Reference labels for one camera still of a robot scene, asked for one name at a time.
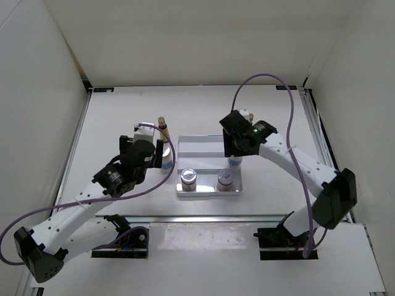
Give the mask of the blue-label silver-cap jar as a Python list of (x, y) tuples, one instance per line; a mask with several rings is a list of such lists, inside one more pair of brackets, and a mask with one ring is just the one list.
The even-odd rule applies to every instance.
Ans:
[(243, 157), (235, 157), (234, 155), (232, 155), (231, 157), (228, 157), (228, 166), (230, 168), (240, 167), (242, 161)]
[(166, 173), (169, 170), (171, 170), (172, 165), (173, 165), (172, 150), (170, 147), (167, 147), (162, 154), (162, 166), (161, 166), (162, 172)]

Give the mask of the brown spice jar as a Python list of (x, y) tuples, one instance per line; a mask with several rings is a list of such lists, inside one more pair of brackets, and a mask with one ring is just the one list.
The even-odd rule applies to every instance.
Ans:
[(185, 168), (181, 174), (181, 186), (184, 191), (194, 191), (197, 182), (197, 173), (192, 168)]
[(217, 175), (217, 189), (219, 191), (230, 191), (234, 182), (234, 173), (229, 168), (224, 168)]

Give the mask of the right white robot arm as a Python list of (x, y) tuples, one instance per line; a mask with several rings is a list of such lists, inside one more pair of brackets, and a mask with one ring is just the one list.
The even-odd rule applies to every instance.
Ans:
[(277, 239), (290, 247), (317, 227), (334, 229), (357, 203), (355, 174), (345, 168), (335, 170), (287, 145), (286, 140), (269, 123), (249, 123), (239, 111), (220, 120), (223, 128), (225, 156), (258, 155), (301, 182), (308, 197), (304, 208), (289, 214), (280, 224)]

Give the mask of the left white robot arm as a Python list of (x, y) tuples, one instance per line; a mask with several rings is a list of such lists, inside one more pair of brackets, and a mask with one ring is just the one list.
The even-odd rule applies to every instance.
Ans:
[(120, 153), (99, 170), (72, 203), (32, 228), (14, 232), (17, 253), (35, 281), (52, 279), (71, 259), (106, 248), (139, 245), (147, 235), (142, 226), (130, 227), (122, 216), (107, 215), (99, 223), (90, 219), (141, 184), (150, 168), (162, 166), (164, 141), (121, 136)]

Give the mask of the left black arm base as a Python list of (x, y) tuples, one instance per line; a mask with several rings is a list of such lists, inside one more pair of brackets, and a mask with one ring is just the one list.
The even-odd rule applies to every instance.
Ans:
[(125, 217), (106, 215), (104, 219), (115, 226), (115, 242), (91, 251), (91, 258), (147, 259), (149, 255), (149, 229), (132, 226)]

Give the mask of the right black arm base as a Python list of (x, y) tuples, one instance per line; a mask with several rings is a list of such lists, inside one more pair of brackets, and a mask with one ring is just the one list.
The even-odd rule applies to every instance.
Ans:
[(303, 251), (308, 246), (309, 231), (294, 237), (284, 227), (285, 221), (294, 213), (286, 215), (274, 228), (258, 228), (253, 234), (257, 238), (260, 260), (305, 260)]

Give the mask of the white tiered organizer tray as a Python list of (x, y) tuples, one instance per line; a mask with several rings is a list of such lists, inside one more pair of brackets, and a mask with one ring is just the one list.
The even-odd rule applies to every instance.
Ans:
[[(192, 168), (197, 173), (194, 191), (182, 189), (180, 174), (185, 168)], [(217, 175), (224, 168), (229, 168), (234, 173), (234, 182), (230, 191), (217, 189)], [(177, 196), (182, 199), (213, 199), (241, 193), (243, 190), (241, 169), (228, 166), (221, 135), (178, 137), (175, 188)]]

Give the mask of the aluminium table rail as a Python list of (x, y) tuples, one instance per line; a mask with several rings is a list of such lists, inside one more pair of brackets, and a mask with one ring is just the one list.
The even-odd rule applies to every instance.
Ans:
[(121, 215), (129, 223), (279, 223), (285, 215)]

